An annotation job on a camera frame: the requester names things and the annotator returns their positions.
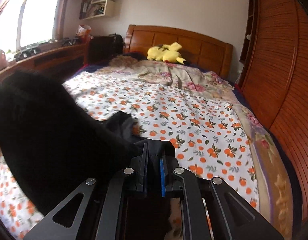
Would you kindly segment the black double-breasted coat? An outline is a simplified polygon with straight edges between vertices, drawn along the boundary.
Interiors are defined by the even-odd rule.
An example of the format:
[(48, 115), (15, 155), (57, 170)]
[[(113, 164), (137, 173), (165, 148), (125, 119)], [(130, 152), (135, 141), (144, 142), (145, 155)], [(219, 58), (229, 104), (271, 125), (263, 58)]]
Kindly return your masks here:
[(171, 208), (162, 195), (160, 160), (175, 151), (168, 141), (135, 134), (135, 123), (121, 111), (95, 120), (64, 85), (37, 73), (15, 72), (0, 83), (3, 157), (43, 218), (86, 179), (106, 183), (130, 167), (147, 143), (146, 191), (129, 194), (124, 239), (165, 239)]

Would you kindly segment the floral quilt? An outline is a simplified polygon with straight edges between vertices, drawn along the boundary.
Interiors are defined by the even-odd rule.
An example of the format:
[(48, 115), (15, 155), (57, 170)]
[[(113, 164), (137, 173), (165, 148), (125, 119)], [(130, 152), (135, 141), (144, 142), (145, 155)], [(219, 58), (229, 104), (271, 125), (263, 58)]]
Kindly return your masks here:
[(293, 202), (287, 171), (268, 132), (214, 72), (118, 56), (95, 73), (89, 113), (116, 111), (138, 119), (136, 132), (168, 140), (180, 165), (200, 178), (219, 176), (292, 237)]

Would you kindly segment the orange-print white bed sheet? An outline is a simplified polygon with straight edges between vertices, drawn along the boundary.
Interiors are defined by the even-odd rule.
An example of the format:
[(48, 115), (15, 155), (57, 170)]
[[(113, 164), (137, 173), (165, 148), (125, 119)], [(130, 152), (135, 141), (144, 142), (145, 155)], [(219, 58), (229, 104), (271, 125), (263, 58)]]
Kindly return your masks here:
[(16, 72), (0, 84), (0, 219), (22, 239), (88, 176), (114, 175), (143, 140), (196, 176), (221, 176), (252, 207), (249, 139), (230, 102), (177, 89), (169, 72), (81, 72), (64, 84)]

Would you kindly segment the wooden desk cabinet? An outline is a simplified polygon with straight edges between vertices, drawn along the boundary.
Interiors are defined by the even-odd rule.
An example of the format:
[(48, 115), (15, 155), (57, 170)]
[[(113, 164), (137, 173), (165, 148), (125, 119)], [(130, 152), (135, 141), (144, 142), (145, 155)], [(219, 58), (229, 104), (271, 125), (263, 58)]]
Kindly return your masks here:
[(42, 52), (0, 71), (0, 82), (17, 70), (38, 72), (64, 81), (83, 66), (85, 44), (67, 46)]

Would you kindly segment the yellow Pikachu plush toy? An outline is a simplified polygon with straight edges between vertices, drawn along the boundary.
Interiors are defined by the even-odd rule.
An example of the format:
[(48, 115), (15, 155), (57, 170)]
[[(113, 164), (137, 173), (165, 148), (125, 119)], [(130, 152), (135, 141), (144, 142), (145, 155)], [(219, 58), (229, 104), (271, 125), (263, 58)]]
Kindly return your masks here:
[(163, 44), (161, 46), (153, 46), (147, 51), (147, 59), (150, 61), (187, 65), (188, 62), (179, 52), (181, 48), (182, 46), (177, 42), (174, 42), (171, 45)]

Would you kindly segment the wooden louvered wardrobe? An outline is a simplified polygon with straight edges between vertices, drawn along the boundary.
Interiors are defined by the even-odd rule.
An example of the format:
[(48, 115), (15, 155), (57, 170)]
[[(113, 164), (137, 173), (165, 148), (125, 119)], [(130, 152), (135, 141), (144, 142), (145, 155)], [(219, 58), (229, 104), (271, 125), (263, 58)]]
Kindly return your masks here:
[(253, 0), (242, 92), (294, 166), (308, 219), (308, 15), (298, 0)]

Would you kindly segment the dark chair with backpack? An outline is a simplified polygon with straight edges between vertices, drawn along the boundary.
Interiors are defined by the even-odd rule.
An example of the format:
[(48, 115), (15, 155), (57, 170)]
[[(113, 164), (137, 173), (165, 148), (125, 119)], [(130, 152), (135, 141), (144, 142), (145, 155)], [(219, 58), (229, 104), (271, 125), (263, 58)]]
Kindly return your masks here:
[(89, 36), (86, 40), (84, 64), (93, 64), (109, 59), (113, 55), (122, 54), (124, 40), (119, 34), (108, 36)]

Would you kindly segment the pink bottle on sill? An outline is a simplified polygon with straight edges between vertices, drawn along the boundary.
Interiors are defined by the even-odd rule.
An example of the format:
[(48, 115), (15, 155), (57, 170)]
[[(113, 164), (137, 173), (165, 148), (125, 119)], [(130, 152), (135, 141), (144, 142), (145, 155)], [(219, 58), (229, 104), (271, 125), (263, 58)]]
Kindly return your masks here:
[(6, 60), (5, 52), (0, 50), (0, 71), (5, 69), (8, 66), (8, 62)]

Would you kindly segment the orange white paper bag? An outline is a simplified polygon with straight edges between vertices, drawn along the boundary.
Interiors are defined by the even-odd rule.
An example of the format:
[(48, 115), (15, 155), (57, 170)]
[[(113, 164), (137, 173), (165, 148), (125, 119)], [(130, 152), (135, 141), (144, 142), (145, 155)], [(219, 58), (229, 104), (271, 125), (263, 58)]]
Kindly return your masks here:
[(91, 32), (91, 27), (89, 25), (79, 25), (77, 31), (76, 31), (76, 36), (79, 38), (79, 40), (84, 43), (89, 36)]

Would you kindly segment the window with wooden frame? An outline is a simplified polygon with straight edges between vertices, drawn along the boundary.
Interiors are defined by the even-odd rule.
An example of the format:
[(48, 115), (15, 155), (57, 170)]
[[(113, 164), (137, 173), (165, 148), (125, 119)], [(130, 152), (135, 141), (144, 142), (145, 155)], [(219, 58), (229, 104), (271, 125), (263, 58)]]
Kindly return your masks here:
[(0, 51), (63, 38), (67, 0), (1, 0)]

